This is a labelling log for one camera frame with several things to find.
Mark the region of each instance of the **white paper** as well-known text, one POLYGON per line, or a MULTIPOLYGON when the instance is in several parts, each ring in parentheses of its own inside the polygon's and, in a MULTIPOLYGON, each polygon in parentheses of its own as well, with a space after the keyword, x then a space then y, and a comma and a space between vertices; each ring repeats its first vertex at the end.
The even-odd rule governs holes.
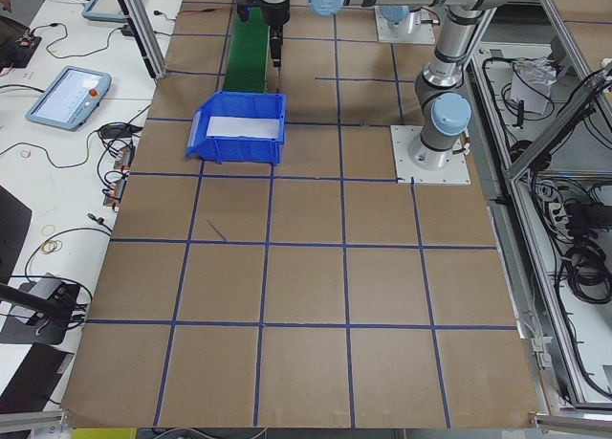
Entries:
POLYGON ((211 117, 207 136, 227 138, 259 138, 277 140, 279 119, 244 119, 240 117, 211 117))

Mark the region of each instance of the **metal plate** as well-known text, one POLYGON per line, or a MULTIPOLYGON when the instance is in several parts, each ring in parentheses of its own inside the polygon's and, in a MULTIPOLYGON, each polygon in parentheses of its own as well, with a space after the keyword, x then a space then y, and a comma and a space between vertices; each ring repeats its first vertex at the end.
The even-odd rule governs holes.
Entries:
MULTIPOLYGON (((383 17, 380 8, 376 7, 375 12, 376 29, 379 34, 379 42, 435 45, 436 38, 433 35, 433 29, 431 28, 430 24, 422 23, 417 27, 414 33, 402 33, 402 30, 404 29, 402 26, 397 27, 396 30, 389 28, 388 22, 383 17)), ((431 19, 429 17, 429 12, 425 9, 421 10, 421 19, 431 19)))
MULTIPOLYGON (((391 139, 393 141, 393 155, 395 157, 395 172, 398 182, 410 184, 441 185, 441 186, 468 186, 470 174, 463 154, 453 155, 448 165, 437 171, 429 171, 414 164, 408 156, 408 145, 412 139, 421 133, 422 126, 392 125, 391 139)), ((459 140, 455 149, 460 149, 459 140)))

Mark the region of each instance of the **tablet screen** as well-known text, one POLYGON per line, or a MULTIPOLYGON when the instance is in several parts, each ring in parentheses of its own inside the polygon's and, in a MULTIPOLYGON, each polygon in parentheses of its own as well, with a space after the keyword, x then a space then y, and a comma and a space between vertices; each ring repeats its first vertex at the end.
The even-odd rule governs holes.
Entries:
POLYGON ((96 74, 73 69, 67 71, 32 114, 50 121, 68 121, 101 79, 96 74))

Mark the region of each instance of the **robotic arm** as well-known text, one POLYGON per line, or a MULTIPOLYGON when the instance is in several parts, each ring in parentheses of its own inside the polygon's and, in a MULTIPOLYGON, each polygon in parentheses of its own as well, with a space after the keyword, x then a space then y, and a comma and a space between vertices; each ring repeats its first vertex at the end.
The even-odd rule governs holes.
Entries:
POLYGON ((415 91, 426 119, 421 135, 409 147, 410 157, 425 169, 439 169, 448 162, 453 145, 468 126, 471 108, 453 93, 462 78, 466 51, 474 38, 483 12, 510 0, 308 0, 310 10, 330 16, 342 6, 374 5, 446 6, 447 20, 433 57, 417 75, 415 91))
POLYGON ((259 7, 264 23, 270 27, 270 57, 274 68, 280 68, 283 45, 283 25, 290 18, 289 0, 237 0, 238 16, 242 21, 249 19, 251 7, 259 7))

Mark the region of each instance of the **yellow object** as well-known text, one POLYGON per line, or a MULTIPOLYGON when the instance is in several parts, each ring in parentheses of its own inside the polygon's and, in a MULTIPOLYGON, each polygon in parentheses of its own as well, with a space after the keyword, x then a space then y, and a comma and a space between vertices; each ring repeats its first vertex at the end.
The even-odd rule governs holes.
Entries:
POLYGON ((136 428, 79 428, 72 439, 135 439, 136 428))

